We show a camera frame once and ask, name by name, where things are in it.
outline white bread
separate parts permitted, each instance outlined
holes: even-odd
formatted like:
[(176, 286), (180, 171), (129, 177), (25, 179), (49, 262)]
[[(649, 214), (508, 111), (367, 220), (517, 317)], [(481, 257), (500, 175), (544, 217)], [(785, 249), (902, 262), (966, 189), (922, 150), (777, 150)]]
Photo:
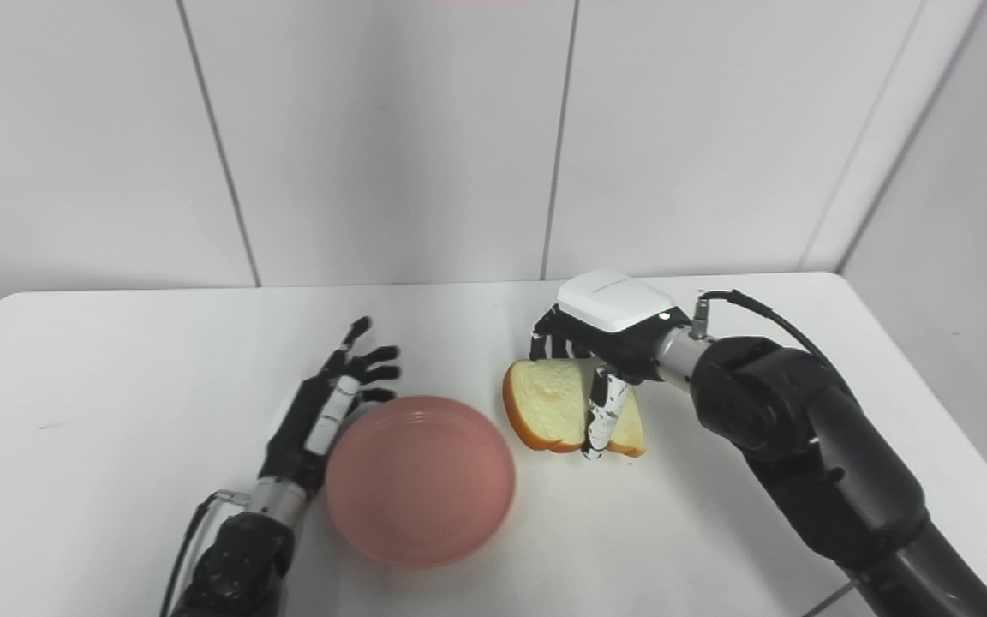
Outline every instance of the white bread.
[[(521, 360), (505, 372), (502, 393), (509, 424), (533, 450), (578, 452), (584, 444), (593, 370), (600, 360)], [(634, 387), (607, 450), (641, 457), (646, 453), (642, 417)]]

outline black cable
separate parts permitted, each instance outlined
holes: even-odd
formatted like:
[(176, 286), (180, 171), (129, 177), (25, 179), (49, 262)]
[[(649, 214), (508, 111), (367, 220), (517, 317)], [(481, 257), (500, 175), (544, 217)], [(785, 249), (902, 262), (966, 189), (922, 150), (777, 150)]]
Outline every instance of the black cable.
[(181, 574), (181, 565), (185, 561), (185, 554), (188, 553), (188, 545), (192, 543), (193, 536), (200, 529), (200, 523), (204, 522), (204, 517), (208, 514), (208, 508), (219, 499), (219, 491), (207, 496), (206, 500), (200, 502), (193, 512), (193, 517), (188, 521), (188, 528), (185, 528), (185, 537), (181, 540), (181, 547), (177, 550), (177, 558), (173, 560), (173, 570), (170, 572), (170, 581), (165, 585), (165, 594), (162, 596), (162, 608), (159, 617), (167, 617), (170, 613), (170, 602), (173, 600), (173, 589), (177, 586), (177, 578)]
[(740, 306), (742, 309), (745, 309), (745, 311), (751, 311), (752, 313), (756, 313), (757, 315), (763, 317), (765, 320), (772, 321), (772, 323), (775, 323), (776, 325), (778, 325), (778, 327), (783, 328), (784, 331), (788, 333), (788, 335), (791, 335), (792, 337), (794, 337), (795, 340), (798, 340), (799, 344), (805, 347), (806, 351), (809, 351), (812, 356), (825, 363), (825, 366), (828, 367), (829, 370), (833, 371), (838, 376), (840, 375), (840, 371), (835, 370), (835, 366), (833, 366), (833, 363), (830, 362), (828, 357), (825, 356), (825, 354), (823, 354), (823, 352), (817, 348), (817, 346), (814, 344), (814, 341), (810, 340), (806, 335), (802, 333), (802, 331), (794, 327), (791, 321), (784, 320), (783, 316), (773, 311), (771, 306), (768, 306), (767, 304), (760, 302), (755, 297), (746, 296), (744, 293), (741, 293), (736, 289), (733, 289), (730, 291), (709, 291), (703, 293), (699, 298), (700, 301), (725, 300), (730, 304), (736, 304), (737, 306)]

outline robotic arm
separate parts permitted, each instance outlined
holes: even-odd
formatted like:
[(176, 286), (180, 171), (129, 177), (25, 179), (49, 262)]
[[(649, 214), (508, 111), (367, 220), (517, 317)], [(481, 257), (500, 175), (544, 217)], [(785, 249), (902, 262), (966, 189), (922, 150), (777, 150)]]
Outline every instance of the robotic arm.
[[(708, 336), (709, 301), (775, 321), (806, 349)], [(532, 359), (598, 356), (583, 451), (599, 456), (627, 383), (690, 391), (698, 421), (745, 457), (800, 538), (858, 582), (880, 617), (987, 617), (987, 586), (929, 519), (916, 477), (867, 421), (845, 380), (794, 326), (745, 294), (708, 292), (693, 319), (623, 274), (563, 285), (535, 325)]]
[(218, 491), (197, 507), (177, 555), (159, 617), (279, 614), (283, 578), (295, 551), (295, 530), (307, 504), (325, 481), (326, 456), (341, 422), (360, 403), (395, 398), (391, 390), (362, 387), (399, 377), (398, 367), (375, 366), (398, 358), (397, 347), (380, 347), (366, 356), (350, 355), (357, 337), (371, 326), (368, 317), (353, 323), (348, 336), (318, 374), (299, 386), (281, 427), (269, 440), (257, 487), (244, 500), (246, 509), (219, 527), (215, 543), (200, 556), (187, 589), (170, 613), (173, 586), (180, 578), (185, 549), (208, 505), (215, 499), (238, 500), (238, 496)]

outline plastic bowl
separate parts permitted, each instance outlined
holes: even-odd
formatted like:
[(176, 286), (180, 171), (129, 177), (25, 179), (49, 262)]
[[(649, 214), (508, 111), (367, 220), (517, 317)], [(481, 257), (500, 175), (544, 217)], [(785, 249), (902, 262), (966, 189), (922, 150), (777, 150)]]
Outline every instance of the plastic bowl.
[(450, 398), (408, 396), (345, 431), (326, 468), (326, 507), (368, 558), (443, 566), (489, 540), (516, 484), (509, 446), (489, 419)]

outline white table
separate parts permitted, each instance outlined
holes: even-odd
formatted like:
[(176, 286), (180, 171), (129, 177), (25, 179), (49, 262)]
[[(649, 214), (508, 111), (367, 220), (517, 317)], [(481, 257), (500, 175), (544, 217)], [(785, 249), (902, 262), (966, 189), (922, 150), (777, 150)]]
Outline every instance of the white table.
[[(775, 306), (833, 358), (927, 489), (933, 518), (987, 581), (987, 465), (916, 371), (830, 274), (655, 279), (683, 306), (732, 286)], [(0, 302), (0, 615), (158, 612), (183, 526), (215, 488), (248, 489), (297, 382), (346, 325), (403, 347), (402, 394), (489, 414), (517, 460), (517, 499), (478, 554), (400, 572), (353, 554), (321, 504), (287, 614), (792, 617), (845, 579), (806, 550), (688, 395), (639, 389), (638, 460), (524, 448), (501, 376), (557, 282), (27, 293)], [(767, 321), (720, 305), (712, 333)], [(843, 602), (823, 614), (867, 614)]]

